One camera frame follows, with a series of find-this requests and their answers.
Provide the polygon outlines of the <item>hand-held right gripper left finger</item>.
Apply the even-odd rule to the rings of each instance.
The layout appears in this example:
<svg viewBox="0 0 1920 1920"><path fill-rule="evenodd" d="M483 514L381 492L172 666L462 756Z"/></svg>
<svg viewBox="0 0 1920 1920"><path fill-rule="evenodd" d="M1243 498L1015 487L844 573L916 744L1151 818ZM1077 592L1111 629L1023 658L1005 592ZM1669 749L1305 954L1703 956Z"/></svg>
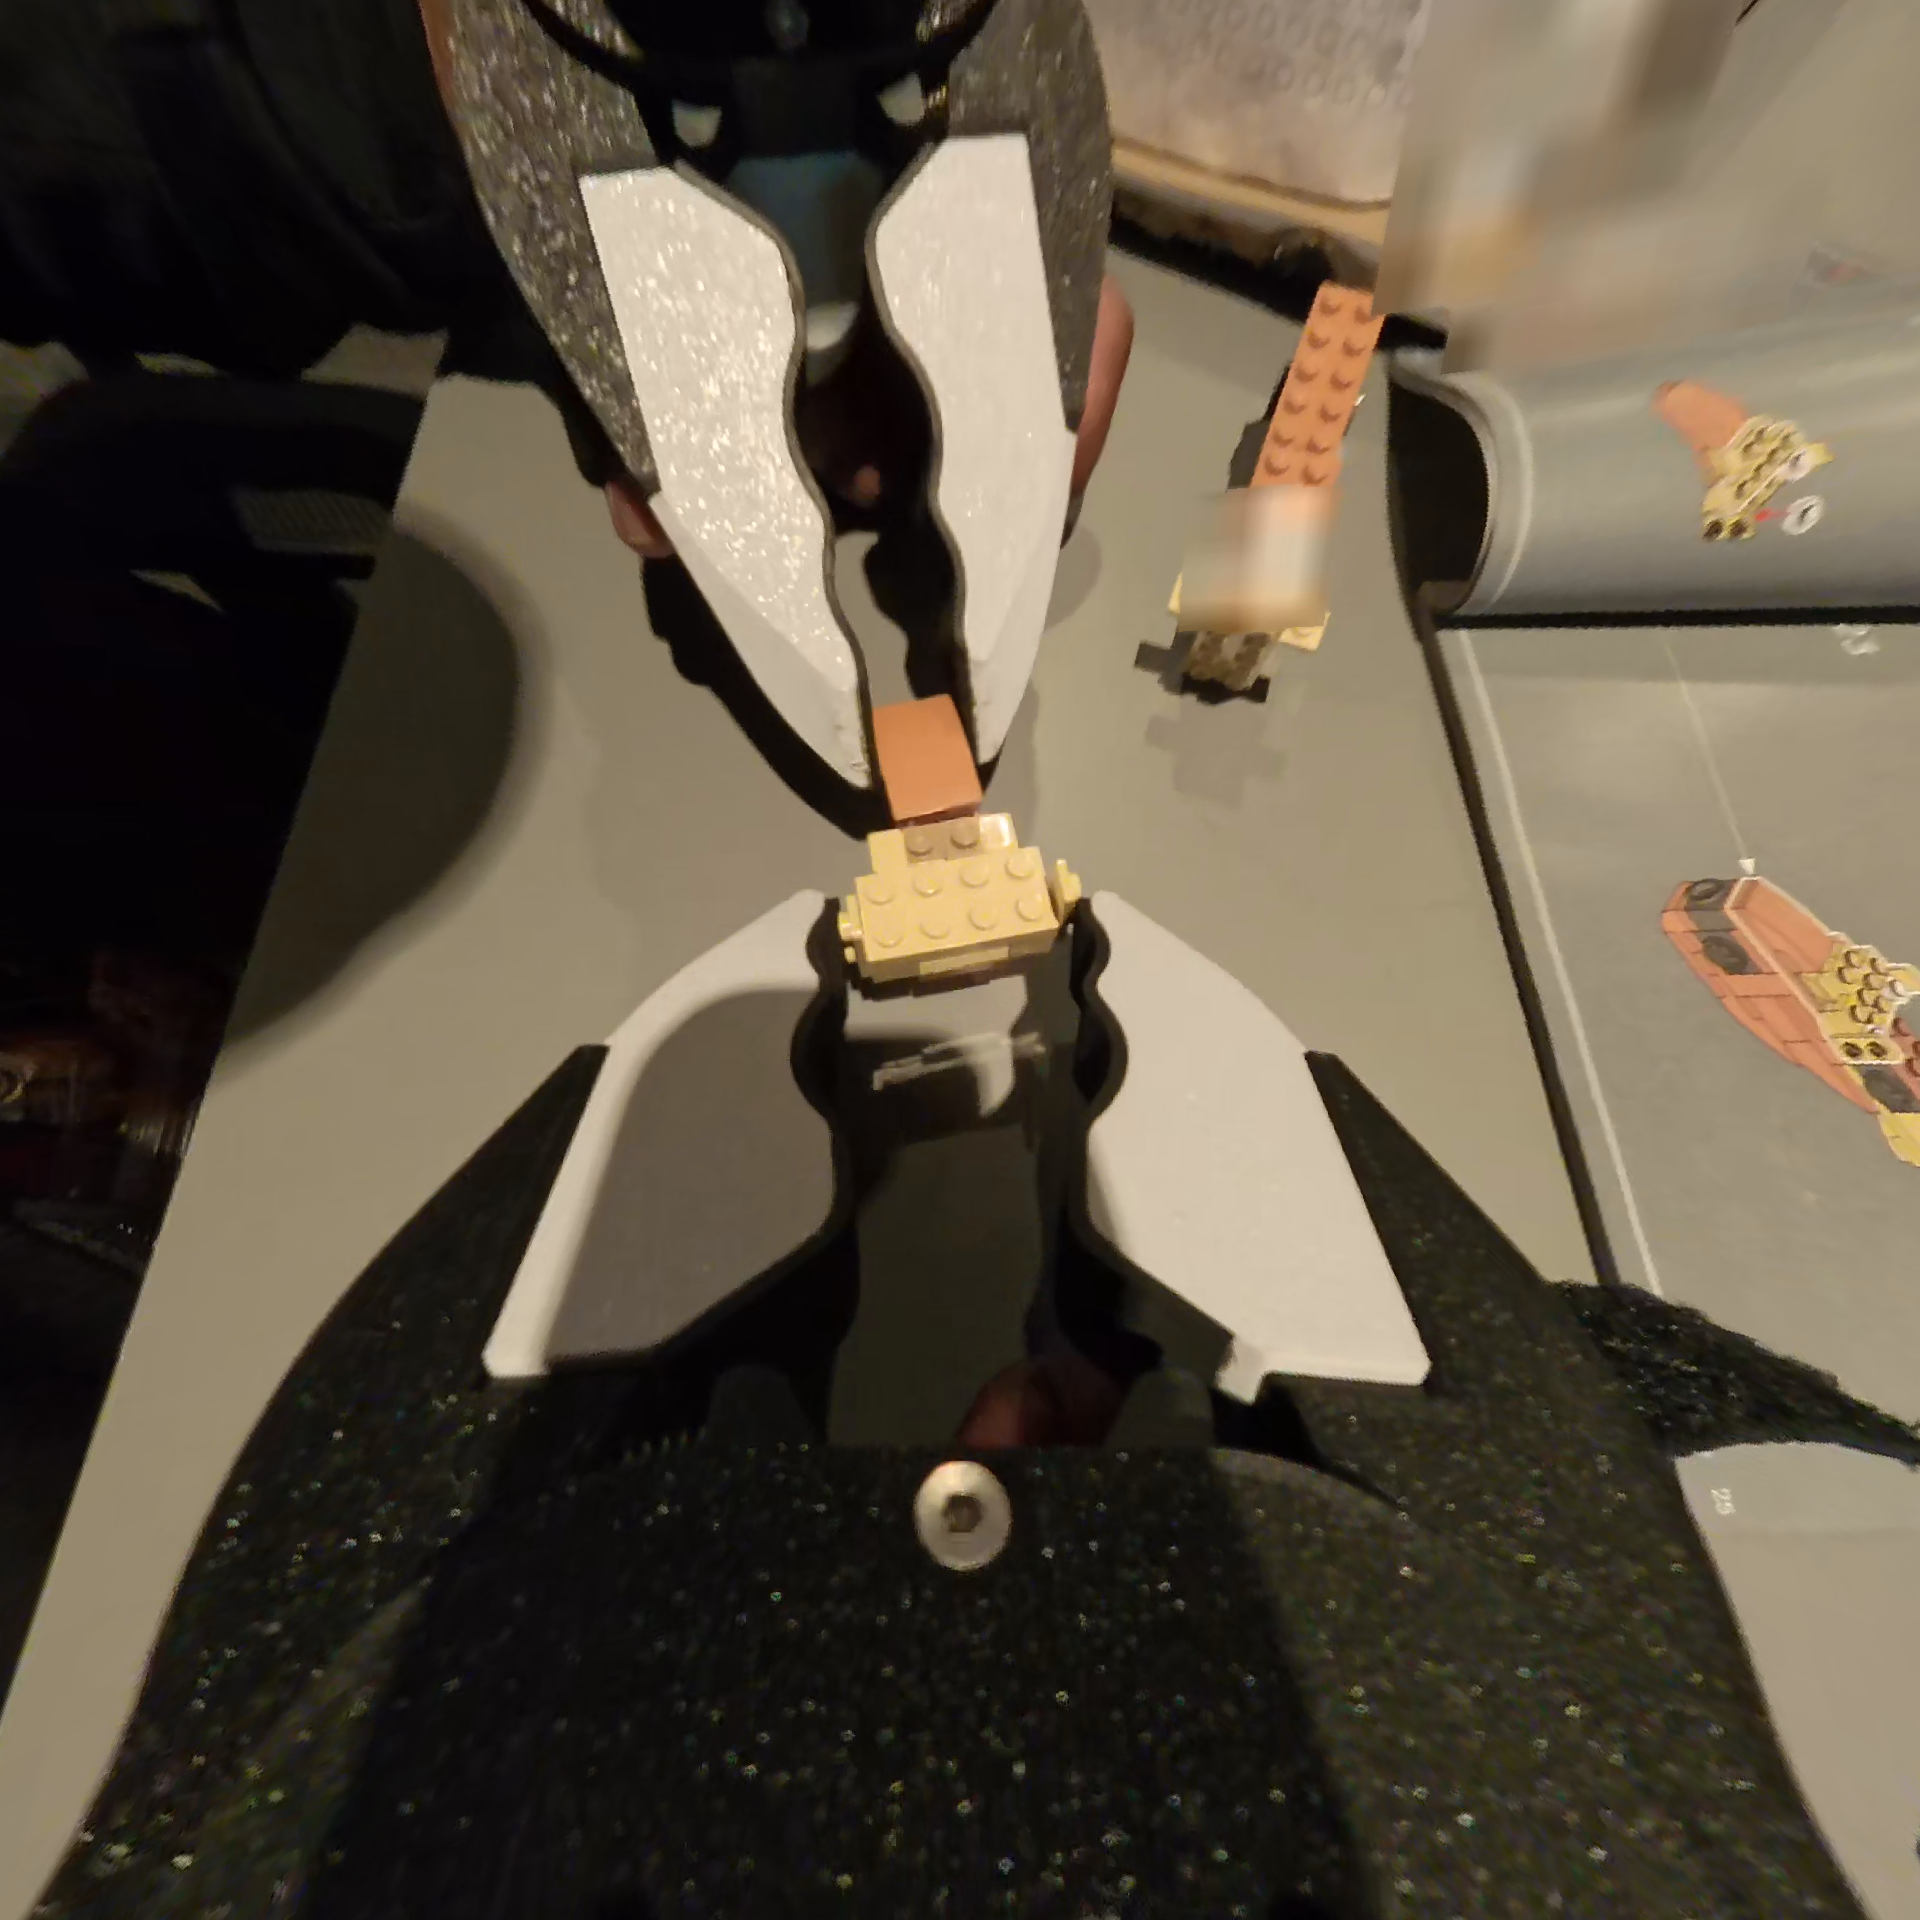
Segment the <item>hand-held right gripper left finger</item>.
<svg viewBox="0 0 1920 1920"><path fill-rule="evenodd" d="M487 1334L493 1380L667 1354L835 1234L845 1152L806 1060L849 1007L828 923L796 891L609 1036Z"/></svg>

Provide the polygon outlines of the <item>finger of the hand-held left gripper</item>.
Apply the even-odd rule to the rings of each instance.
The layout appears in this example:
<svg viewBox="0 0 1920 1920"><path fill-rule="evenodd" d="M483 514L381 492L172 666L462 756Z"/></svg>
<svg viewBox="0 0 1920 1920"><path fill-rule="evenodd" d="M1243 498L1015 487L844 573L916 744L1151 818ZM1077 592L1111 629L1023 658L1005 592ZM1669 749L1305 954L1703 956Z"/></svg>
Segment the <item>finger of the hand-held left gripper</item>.
<svg viewBox="0 0 1920 1920"><path fill-rule="evenodd" d="M870 224L870 279L927 405L974 742L999 747L1046 624L1074 448L1026 138L927 146Z"/></svg>
<svg viewBox="0 0 1920 1920"><path fill-rule="evenodd" d="M654 458L654 516L791 733L851 787L873 787L861 660L796 439L794 256L692 171L586 175L581 198Z"/></svg>

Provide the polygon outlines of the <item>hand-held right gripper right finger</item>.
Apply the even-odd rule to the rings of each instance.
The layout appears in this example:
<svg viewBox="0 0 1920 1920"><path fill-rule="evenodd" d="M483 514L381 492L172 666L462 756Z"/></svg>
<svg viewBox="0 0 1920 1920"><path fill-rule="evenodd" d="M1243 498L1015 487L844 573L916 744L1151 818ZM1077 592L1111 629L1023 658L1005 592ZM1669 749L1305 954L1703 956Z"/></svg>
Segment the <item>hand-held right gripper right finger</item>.
<svg viewBox="0 0 1920 1920"><path fill-rule="evenodd" d="M1431 1358L1290 1027L1113 891L1073 919L1074 1226L1121 1322L1230 1402L1422 1387Z"/></svg>

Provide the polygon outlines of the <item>brown brick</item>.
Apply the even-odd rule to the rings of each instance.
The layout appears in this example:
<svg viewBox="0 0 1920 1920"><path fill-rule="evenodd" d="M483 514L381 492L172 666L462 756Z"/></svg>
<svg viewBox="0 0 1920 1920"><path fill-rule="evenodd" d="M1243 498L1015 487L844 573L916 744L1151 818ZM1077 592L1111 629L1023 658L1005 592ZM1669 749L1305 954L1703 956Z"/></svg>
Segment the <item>brown brick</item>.
<svg viewBox="0 0 1920 1920"><path fill-rule="evenodd" d="M891 826L935 826L978 813L978 768L948 692L883 704L873 709L870 728Z"/></svg>

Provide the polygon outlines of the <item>tan brick assembly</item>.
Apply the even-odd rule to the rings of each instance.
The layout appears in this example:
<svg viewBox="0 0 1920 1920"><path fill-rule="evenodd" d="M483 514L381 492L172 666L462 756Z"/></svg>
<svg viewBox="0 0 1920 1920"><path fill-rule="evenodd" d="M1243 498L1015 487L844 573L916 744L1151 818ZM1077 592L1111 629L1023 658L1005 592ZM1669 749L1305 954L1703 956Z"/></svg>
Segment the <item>tan brick assembly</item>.
<svg viewBox="0 0 1920 1920"><path fill-rule="evenodd" d="M1020 970L1063 938L1083 883L1029 845L1007 811L870 832L866 871L837 904L859 984L942 990Z"/></svg>

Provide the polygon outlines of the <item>person's left forearm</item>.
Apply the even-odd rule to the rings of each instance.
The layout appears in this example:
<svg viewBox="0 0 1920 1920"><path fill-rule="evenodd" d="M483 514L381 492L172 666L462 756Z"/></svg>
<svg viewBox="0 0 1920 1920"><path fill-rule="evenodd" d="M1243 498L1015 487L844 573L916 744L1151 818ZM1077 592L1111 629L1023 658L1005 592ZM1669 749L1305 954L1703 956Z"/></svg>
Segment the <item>person's left forearm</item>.
<svg viewBox="0 0 1920 1920"><path fill-rule="evenodd" d="M4 2L2 335L268 378L513 302L449 6Z"/></svg>

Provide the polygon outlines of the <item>grey desk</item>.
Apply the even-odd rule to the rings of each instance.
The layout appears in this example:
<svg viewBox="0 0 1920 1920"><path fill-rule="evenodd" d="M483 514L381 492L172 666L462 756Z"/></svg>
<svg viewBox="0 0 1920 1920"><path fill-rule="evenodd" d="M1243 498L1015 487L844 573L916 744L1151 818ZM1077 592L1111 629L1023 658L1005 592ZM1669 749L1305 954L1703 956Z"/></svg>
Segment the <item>grey desk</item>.
<svg viewBox="0 0 1920 1920"><path fill-rule="evenodd" d="M987 780L1305 1047L1431 1358L1225 1399L1074 1226L1063 951L806 1048L849 1210L669 1350L483 1350L609 1036L885 807L532 395L428 402L4 1728L4 1916L1916 1916L1675 1461L1916 1432L1541 1280L1389 1111L1518 997L1361 536L1305 706L1137 672L1290 327L1155 269Z"/></svg>

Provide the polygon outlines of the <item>person's left hand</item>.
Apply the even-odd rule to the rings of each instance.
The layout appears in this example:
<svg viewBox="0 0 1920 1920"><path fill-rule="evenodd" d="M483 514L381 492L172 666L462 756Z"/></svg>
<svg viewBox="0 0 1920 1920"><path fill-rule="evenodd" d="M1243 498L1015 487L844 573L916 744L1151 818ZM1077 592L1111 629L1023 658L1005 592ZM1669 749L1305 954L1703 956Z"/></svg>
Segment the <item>person's left hand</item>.
<svg viewBox="0 0 1920 1920"><path fill-rule="evenodd" d="M1130 368L1133 341L1137 312L1121 286L1121 279L1109 271L1102 279L1099 287L1095 339L1087 368L1087 395L1074 444L1069 483L1073 514L1078 512L1093 471L1105 452L1105 445L1109 444L1121 386Z"/></svg>

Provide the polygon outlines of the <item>orange and tan brick model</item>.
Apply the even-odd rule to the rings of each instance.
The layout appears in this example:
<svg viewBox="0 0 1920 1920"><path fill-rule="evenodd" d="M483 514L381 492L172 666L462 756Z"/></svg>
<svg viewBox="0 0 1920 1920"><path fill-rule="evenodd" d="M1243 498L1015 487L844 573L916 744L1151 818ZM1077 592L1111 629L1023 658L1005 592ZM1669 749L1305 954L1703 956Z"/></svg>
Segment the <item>orange and tan brick model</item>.
<svg viewBox="0 0 1920 1920"><path fill-rule="evenodd" d="M1277 656L1318 650L1346 439L1375 362L1373 296L1314 291L1279 386L1247 427L1239 479L1195 508L1169 595L1173 635L1137 662L1202 701L1259 699Z"/></svg>

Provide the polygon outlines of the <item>white printed paper bag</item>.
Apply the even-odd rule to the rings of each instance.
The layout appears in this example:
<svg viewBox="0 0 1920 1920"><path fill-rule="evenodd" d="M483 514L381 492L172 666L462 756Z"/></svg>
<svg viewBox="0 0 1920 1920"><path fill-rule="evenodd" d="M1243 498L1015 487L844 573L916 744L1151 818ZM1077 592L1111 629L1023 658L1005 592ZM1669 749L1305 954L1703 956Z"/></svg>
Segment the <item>white printed paper bag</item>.
<svg viewBox="0 0 1920 1920"><path fill-rule="evenodd" d="M1429 2L1087 2L1118 142L1314 200L1386 204Z"/></svg>

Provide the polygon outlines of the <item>grey instruction booklet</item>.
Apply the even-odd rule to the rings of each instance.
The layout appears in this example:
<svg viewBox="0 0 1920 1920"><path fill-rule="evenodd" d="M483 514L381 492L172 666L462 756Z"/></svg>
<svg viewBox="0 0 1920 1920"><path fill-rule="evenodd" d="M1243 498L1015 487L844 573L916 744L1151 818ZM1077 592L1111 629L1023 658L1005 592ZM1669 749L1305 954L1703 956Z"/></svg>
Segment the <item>grey instruction booklet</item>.
<svg viewBox="0 0 1920 1920"><path fill-rule="evenodd" d="M1761 312L1397 352L1397 558L1599 1272L1916 1427L1916 5L1756 5L1715 117Z"/></svg>

